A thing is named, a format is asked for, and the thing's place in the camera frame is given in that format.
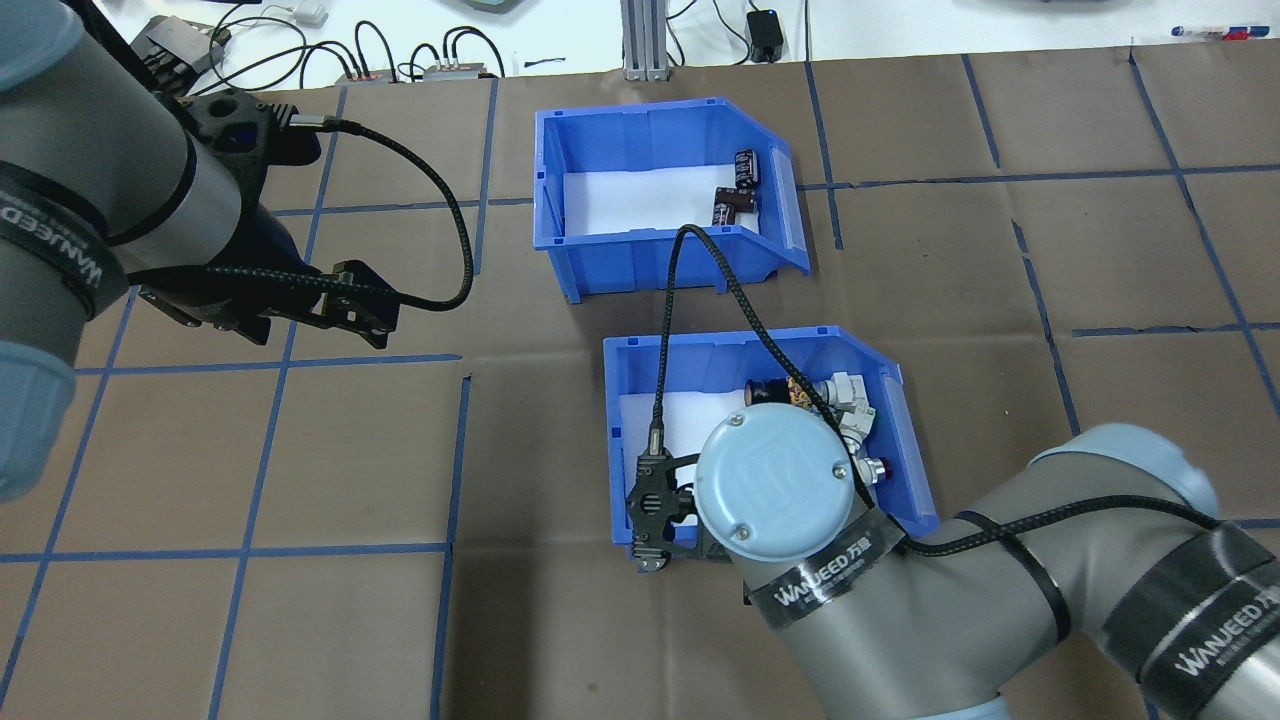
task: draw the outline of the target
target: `blue tape grid line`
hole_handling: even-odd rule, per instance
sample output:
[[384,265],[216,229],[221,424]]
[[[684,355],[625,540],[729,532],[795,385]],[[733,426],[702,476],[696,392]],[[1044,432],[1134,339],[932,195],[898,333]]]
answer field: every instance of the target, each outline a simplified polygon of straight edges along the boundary
[[[439,352],[428,355],[371,355],[367,357],[315,357],[289,360],[291,368],[346,368],[351,365],[403,365],[411,363],[453,363],[461,355]],[[111,368],[113,375],[174,375],[187,373],[234,373],[244,370],[278,370],[279,360],[257,363],[211,363],[207,365],[142,365],[137,368]],[[102,375],[106,368],[78,368],[77,375]]]
[[[334,117],[342,118],[347,105],[347,88],[338,94],[338,109]],[[315,252],[316,233],[320,228],[320,209],[324,208],[325,191],[329,188],[329,174],[333,170],[333,159],[338,154],[338,135],[329,136],[329,152],[325,156],[324,170],[320,174],[320,187],[316,191],[316,201],[312,206],[311,227],[307,231],[307,246],[302,252],[302,261],[311,263]],[[248,569],[250,550],[253,546],[253,530],[257,524],[257,511],[262,501],[262,486],[266,482],[266,469],[271,459],[271,446],[275,442],[275,428],[280,418],[280,402],[284,398],[284,383],[289,374],[289,360],[293,356],[293,341],[297,337],[297,323],[289,323],[289,332],[284,340],[284,351],[280,355],[279,372],[275,379],[275,393],[271,398],[271,413],[266,420],[266,437],[262,441],[262,454],[257,462],[257,477],[253,479],[253,493],[250,497],[248,515],[244,520],[244,534],[241,539],[239,561],[236,564],[236,580],[232,584],[230,606],[227,610],[227,624],[223,628],[223,642],[218,651],[218,670],[214,674],[214,689],[209,700],[209,720],[218,717],[221,706],[223,687],[227,680],[227,662],[230,660],[232,639],[236,635],[236,620],[239,614],[239,602],[244,589],[244,573]]]
[[978,106],[978,119],[982,120],[982,132],[987,136],[987,149],[991,150],[991,161],[1000,168],[1000,147],[996,146],[996,135],[991,132],[991,120],[987,118],[987,105],[982,101],[982,90],[978,88],[978,76],[973,73],[973,63],[969,55],[960,55],[964,63],[964,74],[969,78],[969,90],[973,91],[973,101]]
[[1231,520],[1245,530],[1280,529],[1280,518],[1253,518],[1248,520]]
[[[1280,170],[1280,165],[1215,165],[1210,168],[1187,168],[1181,173],[1187,176],[1220,176],[1233,173],[1272,173]],[[1079,173],[1019,173],[1012,176],[954,176],[918,179],[891,179],[891,181],[860,181],[860,182],[824,182],[797,184],[800,192],[815,192],[819,190],[870,190],[876,187],[891,187],[896,184],[984,184],[1000,182],[1043,182],[1043,181],[1073,181],[1073,179],[1114,179],[1114,178],[1169,178],[1174,177],[1174,170],[1152,168],[1147,170],[1088,170]]]
[[1062,395],[1062,407],[1066,410],[1066,421],[1071,427],[1071,436],[1080,434],[1080,420],[1075,415],[1075,402],[1071,400],[1071,388],[1066,384],[1066,372],[1062,369],[1062,355],[1057,350],[1053,340],[1053,328],[1048,322],[1048,307],[1044,305],[1044,293],[1041,292],[1039,281],[1036,278],[1036,265],[1032,263],[1032,251],[1027,246],[1027,236],[1021,225],[1016,222],[1014,237],[1018,238],[1018,249],[1023,252],[1023,268],[1027,270],[1027,282],[1032,286],[1036,296],[1036,309],[1041,315],[1041,328],[1044,331],[1044,342],[1048,343],[1048,352],[1053,356],[1053,374],[1057,375],[1057,391]]
[[[444,552],[443,542],[407,542],[379,544],[317,544],[285,547],[253,547],[250,557],[334,557],[351,555],[413,555]],[[19,562],[115,562],[120,560],[218,560],[239,557],[238,547],[193,550],[95,550],[77,552],[13,552],[0,555],[0,565]]]
[[484,260],[484,222],[489,209],[489,167],[493,161],[493,122],[498,114],[498,78],[489,81],[489,119],[484,128],[484,160],[480,165],[480,213],[476,215],[475,274]]
[[[1184,334],[1184,333],[1238,333],[1244,332],[1245,325],[1228,323],[1225,325],[1155,325],[1151,328],[1083,328],[1071,331],[1071,337],[1115,337],[1135,334]],[[1280,323],[1249,323],[1248,328],[1258,332],[1280,331]]]
[[97,421],[99,410],[102,407],[102,397],[106,395],[106,384],[111,379],[110,369],[115,365],[115,359],[120,354],[120,343],[124,341],[124,328],[129,323],[129,316],[133,314],[133,306],[137,302],[138,295],[137,290],[129,291],[129,299],[124,304],[124,313],[120,315],[120,324],[115,328],[115,338],[111,341],[111,350],[106,354],[106,368],[108,374],[97,383],[97,392],[93,395],[93,404],[90,406],[88,419],[84,420],[84,432],[81,434],[79,446],[76,448],[76,459],[72,461],[72,469],[67,477],[67,487],[63,489],[63,497],[58,502],[58,512],[54,515],[52,527],[49,529],[49,539],[45,541],[45,552],[40,560],[40,566],[36,569],[36,578],[31,584],[31,593],[27,596],[27,606],[22,611],[22,620],[18,623],[18,632],[14,635],[13,646],[9,648],[9,657],[5,661],[4,675],[0,676],[0,707],[4,707],[4,701],[9,696],[9,685],[13,683],[13,674],[18,667],[18,657],[22,655],[22,644],[27,639],[27,630],[31,628],[31,618],[36,612],[36,601],[40,600],[40,591],[45,584],[45,574],[49,573],[50,559],[47,556],[52,555],[54,546],[58,544],[58,533],[63,529],[63,520],[67,519],[67,509],[72,502],[72,492],[76,491],[76,480],[79,477],[81,466],[84,464],[84,454],[88,451],[88,441],[93,434],[93,424]]
[[[826,129],[823,129],[820,145],[823,146],[823,152],[826,154]],[[1274,173],[1280,172],[1280,165],[1215,165],[1208,168],[1183,168],[1181,173],[1184,176],[1221,176],[1221,174],[1234,174],[1234,173]],[[831,191],[831,190],[870,190],[876,187],[890,187],[896,184],[984,184],[984,183],[997,183],[997,182],[1043,182],[1043,181],[1068,181],[1068,179],[1112,179],[1112,178],[1169,178],[1174,177],[1174,172],[1164,168],[1152,168],[1147,170],[1091,170],[1079,173],[1019,173],[1012,176],[954,176],[954,177],[936,177],[936,178],[919,178],[919,179],[892,179],[892,181],[860,181],[852,182],[812,182],[812,183],[797,183],[796,190],[799,192],[818,192],[818,191]],[[532,197],[490,197],[484,201],[485,206],[495,208],[504,205],[532,205]],[[481,201],[479,200],[458,200],[460,208],[480,208]],[[392,210],[443,210],[448,205],[444,202],[410,202],[407,205],[342,205],[338,208],[321,208],[321,215],[333,215],[342,213],[387,213]],[[315,210],[310,209],[289,209],[289,210],[273,210],[278,218],[291,218],[300,215],[311,215]]]
[[1271,379],[1271,372],[1267,369],[1266,360],[1262,357],[1262,348],[1258,347],[1258,341],[1253,336],[1249,320],[1244,316],[1244,309],[1240,306],[1240,301],[1235,296],[1231,281],[1226,277],[1226,269],[1222,268],[1222,261],[1219,259],[1217,251],[1213,249],[1213,240],[1210,237],[1208,227],[1204,224],[1204,219],[1201,218],[1199,210],[1196,209],[1196,201],[1192,199],[1192,191],[1187,184],[1183,169],[1178,164],[1178,156],[1174,154],[1174,146],[1169,141],[1165,126],[1160,122],[1156,106],[1151,101],[1151,94],[1147,92],[1147,83],[1142,79],[1142,69],[1138,68],[1138,61],[1134,60],[1132,53],[1129,55],[1129,69],[1133,70],[1133,81],[1138,86],[1138,94],[1142,96],[1142,104],[1147,108],[1147,114],[1151,117],[1151,124],[1156,129],[1156,136],[1160,137],[1160,145],[1165,149],[1165,155],[1169,158],[1169,167],[1172,169],[1174,178],[1178,181],[1178,188],[1183,192],[1183,200],[1187,202],[1187,209],[1196,220],[1196,228],[1199,231],[1201,243],[1204,246],[1204,254],[1208,255],[1208,260],[1213,265],[1213,273],[1217,274],[1217,281],[1222,286],[1222,293],[1226,295],[1226,301],[1231,305],[1231,311],[1235,314],[1235,320],[1240,325],[1240,332],[1244,333],[1244,342],[1248,343],[1249,352],[1253,355],[1253,363],[1258,368],[1258,375],[1262,378],[1263,387],[1267,388],[1267,396],[1271,398],[1271,407],[1276,416],[1280,418],[1280,395],[1276,393],[1276,386]]
[[449,493],[449,527],[445,534],[444,570],[440,602],[435,615],[435,660],[431,662],[431,720],[440,717],[440,692],[444,688],[445,633],[449,628],[449,596],[453,591],[454,543],[458,539],[458,505],[462,500],[462,460],[467,445],[467,415],[471,407],[471,377],[462,378],[458,398],[458,433],[453,441],[453,489]]
[[813,77],[813,63],[805,61],[804,77],[809,82],[809,102],[813,105],[813,122],[818,131],[818,149],[822,151],[822,177],[827,187],[827,209],[831,211],[831,234],[836,238],[836,250],[845,249],[845,233],[840,229],[840,208],[836,205],[835,179],[831,170],[831,151],[827,147],[827,126],[822,122],[822,101],[818,100],[818,82]]

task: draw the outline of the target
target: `black strap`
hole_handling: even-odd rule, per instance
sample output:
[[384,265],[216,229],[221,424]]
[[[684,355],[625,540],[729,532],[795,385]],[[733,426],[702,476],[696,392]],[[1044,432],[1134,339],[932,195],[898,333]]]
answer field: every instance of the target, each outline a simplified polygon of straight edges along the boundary
[[1175,547],[1147,570],[1102,624],[1103,650],[1140,679],[1143,666],[1207,598],[1274,556],[1235,525],[1222,524]]
[[[998,523],[973,510],[957,512],[956,519],[973,523],[983,530],[1000,528]],[[1000,544],[1036,580],[1036,587],[1041,589],[1041,594],[1048,602],[1048,609],[1053,612],[1053,623],[1057,624],[1057,642],[1065,641],[1071,634],[1071,609],[1068,607],[1066,598],[1062,597],[1062,588],[1057,587],[1057,583],[1053,582],[1053,577],[1048,574],[1044,565],[1032,555],[1032,551],[1027,550],[1027,546],[1016,536],[1001,538]]]
[[0,160],[0,176],[26,187],[28,191],[61,205],[67,210],[79,215],[82,220],[93,227],[97,234],[106,234],[106,218],[97,211],[88,200],[73,192],[67,186],[54,182],[45,176],[33,173],[22,165]]
[[187,193],[191,192],[191,184],[196,179],[196,146],[191,141],[189,135],[182,135],[187,140],[187,164],[182,168],[182,177],[178,178],[178,186],[173,188],[169,197],[150,215],[134,223],[132,228],[108,237],[106,245],[109,247],[118,247],[125,242],[132,242],[159,228],[182,205],[182,201],[187,199]]
[[59,272],[87,319],[129,288],[99,223],[101,215],[83,197],[0,161],[0,243],[13,243]]

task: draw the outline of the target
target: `electronic component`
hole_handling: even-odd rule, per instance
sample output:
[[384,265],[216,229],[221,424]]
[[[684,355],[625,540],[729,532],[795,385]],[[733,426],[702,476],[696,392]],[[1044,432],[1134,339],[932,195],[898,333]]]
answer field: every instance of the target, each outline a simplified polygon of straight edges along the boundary
[[200,74],[223,59],[232,33],[220,28],[210,42],[209,26],[182,18],[156,15],[133,38],[129,49],[155,76],[156,90],[166,95],[186,95]]
[[748,13],[746,36],[751,38],[753,63],[776,63],[782,59],[782,24],[774,10]]
[[755,160],[755,150],[748,147],[733,155],[733,184],[742,190],[760,184],[760,165]]
[[735,218],[737,218],[737,211],[728,202],[717,202],[716,208],[712,209],[713,225],[732,225]]
[[329,19],[329,8],[320,0],[298,0],[293,8],[293,19],[302,27],[320,27]]
[[716,204],[732,205],[739,213],[755,211],[755,191],[740,187],[717,187]]

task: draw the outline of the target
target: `wire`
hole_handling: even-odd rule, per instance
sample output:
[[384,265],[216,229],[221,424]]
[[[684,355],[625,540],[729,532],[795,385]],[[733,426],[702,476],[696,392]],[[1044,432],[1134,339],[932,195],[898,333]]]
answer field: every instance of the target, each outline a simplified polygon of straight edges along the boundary
[[[404,72],[401,68],[408,68],[408,72]],[[413,74],[413,68],[417,68],[422,72],[420,74]],[[417,63],[396,63],[396,69],[399,70],[402,76],[407,77],[410,82],[417,82],[426,77],[426,73],[430,68],[424,68]]]
[[351,60],[351,69],[352,69],[352,72],[355,74],[360,74],[360,60],[356,59],[356,54],[351,51],[351,47],[347,47],[344,44],[338,42],[337,40],[321,40],[320,42],[315,44],[315,46],[320,46],[320,45],[328,45],[328,46],[333,46],[333,47],[342,47],[342,51],[347,54],[347,59]]
[[440,38],[440,51],[444,53],[444,59],[445,60],[449,59],[449,36],[453,35],[454,32],[462,32],[465,29],[474,29],[476,32],[480,32],[480,28],[477,28],[475,26],[457,26],[457,27],[451,27],[449,29],[444,31],[444,36]]
[[269,88],[269,87],[271,87],[271,86],[274,86],[274,85],[279,85],[279,83],[284,82],[285,79],[288,79],[288,78],[289,78],[289,76],[292,76],[292,74],[293,74],[293,70],[296,70],[296,69],[297,69],[298,67],[301,67],[301,65],[302,65],[302,55],[298,55],[298,59],[297,59],[297,61],[296,61],[296,63],[293,63],[293,67],[292,67],[292,68],[289,68],[289,72],[287,72],[287,73],[285,73],[285,74],[283,74],[282,77],[278,77],[278,78],[273,79],[273,81],[271,81],[271,82],[269,82],[269,83],[265,83],[265,85],[260,85],[260,86],[257,86],[257,87],[238,87],[238,86],[234,86],[234,85],[232,85],[232,83],[230,83],[230,81],[233,81],[233,79],[238,78],[239,76],[242,76],[242,74],[244,74],[244,73],[247,73],[247,72],[250,72],[250,70],[253,70],[253,69],[257,69],[257,68],[260,68],[261,65],[265,65],[265,64],[270,63],[271,60],[279,60],[280,58],[283,58],[283,56],[288,55],[289,53],[303,53],[303,51],[306,51],[306,50],[307,50],[308,47],[311,47],[311,46],[310,46],[310,45],[300,45],[300,46],[297,46],[297,47],[289,47],[289,49],[287,49],[287,50],[280,50],[279,53],[276,53],[276,54],[274,54],[274,55],[268,55],[266,58],[262,58],[261,60],[259,60],[259,61],[256,61],[256,63],[251,63],[251,64],[248,64],[248,65],[244,65],[243,68],[241,68],[241,69],[236,70],[234,73],[232,73],[232,74],[229,74],[229,76],[227,76],[227,77],[223,77],[223,78],[220,78],[220,79],[219,79],[218,82],[215,82],[215,83],[212,83],[212,85],[209,85],[209,86],[205,86],[205,87],[202,87],[202,88],[197,90],[196,92],[192,92],[191,95],[192,95],[193,97],[195,97],[195,96],[200,96],[200,95],[204,95],[204,94],[209,92],[210,90],[214,90],[215,87],[218,87],[218,86],[220,86],[220,85],[225,85],[225,86],[228,86],[228,87],[233,87],[233,88],[236,88],[236,90],[242,90],[242,91],[244,91],[244,92],[257,92],[259,90],[266,90],[266,88]]
[[[209,32],[209,54],[210,55],[212,55],[212,53],[214,53],[215,38],[221,33],[221,31],[232,28],[232,27],[242,24],[242,23],[247,23],[250,20],[260,20],[260,22],[261,20],[266,20],[266,22],[273,22],[273,23],[276,23],[276,24],[282,24],[282,26],[292,29],[293,32],[296,32],[298,35],[298,37],[302,40],[302,45],[298,46],[298,47],[292,47],[289,50],[284,50],[284,51],[276,53],[276,54],[270,55],[268,58],[264,58],[264,59],[261,59],[261,60],[259,60],[256,63],[251,63],[251,64],[241,68],[239,70],[232,73],[230,76],[223,76],[221,70],[218,68],[218,65],[220,63],[215,63],[215,64],[210,65],[209,69],[214,70],[214,76],[218,78],[218,82],[206,86],[205,88],[200,90],[200,92],[196,92],[193,95],[202,95],[202,94],[209,92],[211,88],[218,87],[220,85],[225,85],[228,87],[233,87],[233,88],[237,88],[237,90],[243,90],[246,92],[253,92],[253,91],[257,91],[257,90],[265,90],[268,87],[271,87],[273,85],[284,82],[285,79],[289,78],[289,76],[293,74],[294,70],[297,70],[300,67],[302,67],[302,55],[298,55],[298,59],[293,61],[293,65],[288,69],[288,72],[285,72],[283,76],[280,76],[279,78],[276,78],[273,82],[269,82],[269,83],[259,86],[259,87],[252,87],[252,88],[250,88],[250,87],[237,87],[237,86],[232,85],[232,82],[230,82],[232,79],[239,77],[241,74],[243,74],[243,73],[246,73],[246,72],[248,72],[248,70],[251,70],[253,68],[261,67],[261,65],[264,65],[264,64],[266,64],[266,63],[269,63],[271,60],[283,58],[284,55],[288,55],[289,53],[301,53],[301,51],[303,51],[303,50],[307,49],[307,35],[305,32],[302,32],[302,28],[300,28],[298,26],[296,26],[296,24],[293,24],[293,23],[291,23],[288,20],[282,20],[280,18],[270,18],[270,17],[266,17],[266,15],[253,15],[253,17],[248,17],[248,18],[239,18],[237,20],[232,20],[232,22],[228,23],[227,20],[230,19],[232,13],[234,13],[236,10],[239,10],[244,5],[246,5],[246,3],[239,3],[237,5],[233,5],[232,9],[227,10],[227,13],[224,13],[223,17],[218,20],[218,24],[215,24],[214,28]],[[225,51],[223,54],[223,58],[224,59],[227,58]]]
[[[422,51],[424,49],[431,51],[431,56],[435,58],[435,64],[436,64],[436,67],[439,67],[440,65],[440,54],[435,50],[435,46],[431,45],[430,42],[419,42],[417,47],[415,47],[413,51],[410,53],[410,55],[408,55],[408,64],[410,65],[417,64],[417,54],[420,51]],[[422,74],[426,74],[425,68],[422,70]]]
[[673,19],[678,18],[680,15],[684,15],[685,13],[689,12],[690,8],[692,8],[696,4],[698,4],[698,0],[689,0],[687,5],[685,5],[684,8],[681,8],[681,10],[678,13],[676,13],[675,15],[667,15],[667,19],[668,20],[673,20]]
[[468,35],[475,35],[480,40],[484,40],[486,45],[489,45],[489,49],[493,50],[493,58],[498,60],[498,74],[500,77],[507,77],[507,68],[503,67],[502,64],[502,53],[498,53],[498,46],[494,45],[492,40],[489,40],[488,35],[480,32],[479,29],[467,28],[453,36],[453,45],[449,47],[449,50],[453,53],[453,59],[454,60],[458,59],[458,40],[462,40]]
[[942,557],[946,555],[955,555],[957,552],[974,550],[984,544],[998,542],[1007,537],[1036,530],[1055,523],[1061,523],[1062,520],[1069,520],[1078,515],[1084,515],[1085,512],[1098,512],[1101,510],[1116,510],[1123,507],[1165,512],[1166,515],[1174,515],[1176,518],[1181,518],[1183,520],[1196,523],[1207,530],[1221,524],[1215,518],[1193,510],[1180,502],[1161,500],[1158,497],[1148,497],[1144,495],[1110,495],[1105,497],[1093,497],[1089,500],[1068,502],[1060,507],[1037,512],[1036,515],[1029,515],[1011,523],[1004,523],[989,530],[965,536],[951,542],[929,544],[908,537],[902,541],[902,546],[924,557]]
[[426,300],[417,297],[415,295],[407,295],[403,292],[397,292],[392,288],[375,287],[360,283],[344,283],[335,279],[317,277],[317,275],[303,275],[298,273],[287,273],[280,270],[273,270],[268,268],[214,268],[214,266],[187,266],[187,268],[174,268],[173,272],[201,272],[214,275],[224,275],[236,279],[261,282],[268,284],[287,284],[287,286],[305,286],[321,292],[340,293],[344,297],[379,297],[389,299],[401,305],[408,305],[410,307],[417,307],[420,310],[429,310],[433,313],[443,313],[445,310],[453,310],[454,307],[462,305],[462,302],[471,295],[471,284],[475,281],[475,259],[471,254],[471,240],[467,236],[467,225],[462,219],[462,209],[458,208],[458,201],[453,196],[453,191],[449,190],[448,183],[444,178],[435,172],[431,165],[426,164],[426,160],[419,158],[412,150],[404,147],[399,142],[387,137],[385,135],[366,128],[365,126],[352,122],[342,120],[333,117],[325,117],[323,124],[319,128],[320,132],[344,132],[347,135],[355,135],[372,140],[374,142],[388,147],[401,158],[404,158],[413,164],[415,168],[422,170],[422,173],[431,179],[436,188],[440,190],[440,195],[444,196],[444,202],[449,206],[449,214],[453,215],[453,224],[458,232],[458,243],[462,246],[462,286],[458,292],[448,300]]
[[330,55],[333,55],[334,58],[338,58],[338,61],[342,63],[342,74],[347,76],[347,79],[355,79],[351,77],[351,65],[348,65],[347,60],[343,59],[342,53],[338,53],[333,47],[329,47],[329,45],[325,42],[316,42],[311,47],[307,47],[306,54],[302,55],[302,69],[298,70],[298,90],[306,90],[307,61],[311,59],[311,55],[316,50],[324,50]]
[[[649,434],[653,437],[654,430],[662,433],[663,420],[662,420],[662,396],[667,388],[667,348],[671,343],[671,316],[676,302],[676,266],[680,260],[680,250],[684,246],[685,236],[694,233],[698,240],[703,242],[707,251],[712,254],[716,260],[716,265],[719,268],[721,274],[724,275],[724,282],[728,284],[730,293],[733,295],[733,300],[737,301],[737,306],[742,310],[742,315],[746,318],[746,323],[751,325],[755,331],[755,336],[760,338],[760,345],[769,351],[769,355],[777,360],[778,365],[786,374],[795,379],[796,384],[800,386],[809,398],[813,401],[813,406],[822,415],[822,419],[827,425],[840,434],[840,421],[836,415],[831,411],[831,406],[827,405],[818,391],[809,382],[809,378],[796,368],[795,363],[782,352],[778,343],[773,341],[769,336],[769,331],[764,329],[764,323],[760,322],[759,315],[755,314],[755,309],[751,307],[751,301],[748,300],[746,292],[742,291],[742,286],[737,282],[737,275],[733,274],[733,268],[730,266],[728,260],[721,249],[717,247],[716,242],[707,234],[707,231],[695,224],[681,225],[676,231],[676,242],[671,247],[671,261],[667,264],[667,299],[662,313],[662,340],[658,345],[658,383],[654,389],[653,398],[653,420],[649,424]],[[867,484],[863,482],[856,473],[854,473],[854,487],[858,491],[858,497],[867,505],[867,507],[876,507],[876,500],[872,497],[870,491],[867,489]]]
[[[780,348],[777,343],[773,341],[773,338],[769,337],[768,331],[764,329],[764,325],[760,323],[759,316],[755,314],[755,310],[751,307],[750,301],[746,299],[746,293],[742,292],[742,286],[739,283],[737,277],[733,274],[733,269],[730,266],[728,260],[724,258],[724,254],[719,250],[719,247],[716,246],[716,242],[712,241],[709,234],[707,234],[707,231],[694,224],[686,224],[682,225],[680,231],[676,232],[676,242],[671,249],[671,261],[667,265],[667,297],[662,314],[662,340],[658,347],[658,382],[654,389],[653,420],[649,424],[650,437],[653,436],[653,432],[655,429],[660,433],[663,428],[662,398],[667,387],[667,356],[668,356],[668,347],[671,345],[671,318],[676,300],[676,266],[680,259],[680,250],[684,245],[685,236],[689,233],[694,233],[695,236],[698,236],[698,238],[707,247],[707,251],[710,252],[712,258],[716,259],[716,264],[719,266],[721,273],[724,275],[724,281],[728,284],[730,292],[733,295],[733,299],[737,300],[739,307],[741,307],[742,310],[742,315],[746,316],[746,320],[751,325],[751,329],[755,331],[756,337],[760,338],[760,342],[769,351],[773,359],[778,361],[778,365],[782,366],[782,369],[787,373],[787,375],[791,377],[796,382],[796,384],[800,386],[800,389],[809,396],[809,398],[813,401],[813,406],[819,411],[819,414],[822,414],[823,420],[832,429],[837,430],[838,434],[838,423],[836,421],[836,418],[832,414],[831,407],[827,405],[826,401],[822,400],[822,396],[818,395],[818,392],[814,389],[813,383],[809,382],[809,378],[806,378],[804,374],[800,373],[800,370],[795,366],[795,364],[792,364],[791,360],[786,356],[786,354],[782,352],[782,348]],[[874,507],[876,502],[872,498],[870,492],[867,489],[867,486],[863,482],[863,479],[858,477],[856,473],[854,474],[854,479],[859,498],[861,498],[868,507]],[[938,544],[924,543],[911,538],[910,536],[906,536],[902,539],[902,546],[906,550],[924,557],[943,557],[947,555],[956,555],[959,552],[965,552],[993,542],[998,542],[1007,537],[1028,533],[1030,530],[1061,523],[1064,520],[1069,520],[1071,518],[1076,518],[1079,515],[1084,515],[1088,512],[1100,512],[1102,510],[1117,510],[1117,509],[1152,510],[1156,512],[1164,512],[1166,515],[1172,515],[1175,518],[1181,518],[1183,520],[1194,523],[1204,529],[1213,529],[1221,524],[1217,519],[1206,515],[1203,512],[1199,512],[1198,510],[1194,510],[1192,507],[1188,507],[1180,502],[1172,502],[1169,500],[1162,500],[1158,497],[1149,497],[1143,495],[1112,495],[1105,497],[1079,500],[1075,502],[1068,502],[1052,510],[1037,512],[1027,518],[1000,524],[988,530],[982,530],[970,536],[965,536]]]
[[392,73],[392,82],[396,82],[396,58],[392,55],[392,46],[387,42],[387,36],[378,26],[369,20],[360,20],[356,23],[356,56],[360,58],[360,69],[365,72],[365,77],[369,77],[369,63],[365,61],[365,53],[360,47],[360,28],[369,27],[378,33],[378,38],[383,41],[383,50],[387,50],[387,65],[388,70]]
[[678,64],[680,65],[685,65],[685,63],[686,63],[685,61],[685,46],[681,45],[680,44],[680,38],[676,37],[676,31],[675,31],[675,28],[671,27],[671,20],[669,19],[667,20],[667,32],[671,35],[671,38],[676,42],[676,51],[680,53],[680,63]]
[[[266,12],[270,10],[271,8],[275,8],[276,10],[284,10],[291,18],[293,17],[293,10],[292,9],[285,8],[284,5],[274,5],[273,4],[273,5],[266,5],[266,6],[262,8],[262,12],[259,13],[260,18],[265,17]],[[261,24],[261,23],[256,22],[256,23],[253,23],[251,26],[244,26],[244,27],[257,27],[259,24]]]
[[742,45],[746,45],[746,55],[742,55],[741,60],[733,63],[735,65],[741,65],[742,63],[746,61],[748,58],[751,56],[751,44],[748,42],[746,38],[742,37],[742,35],[739,33],[736,29],[733,29],[727,22],[724,22],[724,14],[719,12],[719,0],[712,0],[712,5],[716,8],[716,17],[721,19],[721,24],[724,26],[724,29],[730,31],[733,35],[733,37],[741,40]]

